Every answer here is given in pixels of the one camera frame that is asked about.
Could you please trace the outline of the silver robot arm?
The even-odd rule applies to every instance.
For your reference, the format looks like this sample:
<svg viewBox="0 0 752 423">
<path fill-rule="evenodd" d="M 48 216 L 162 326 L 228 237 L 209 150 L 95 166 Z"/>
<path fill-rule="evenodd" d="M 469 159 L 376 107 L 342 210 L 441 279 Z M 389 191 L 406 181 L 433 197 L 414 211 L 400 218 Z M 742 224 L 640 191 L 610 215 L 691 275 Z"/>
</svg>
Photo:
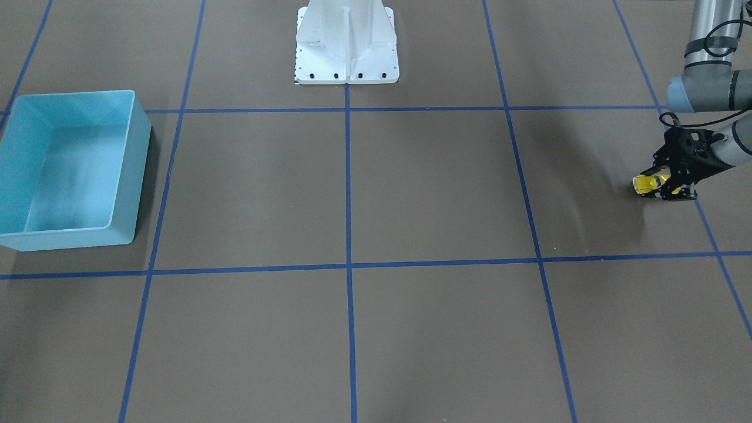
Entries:
<svg viewBox="0 0 752 423">
<path fill-rule="evenodd" d="M 639 196 L 695 200 L 696 185 L 748 163 L 751 76 L 733 67 L 749 1 L 696 1 L 684 70 L 667 88 L 663 145 L 653 164 L 632 179 Z"/>
</svg>

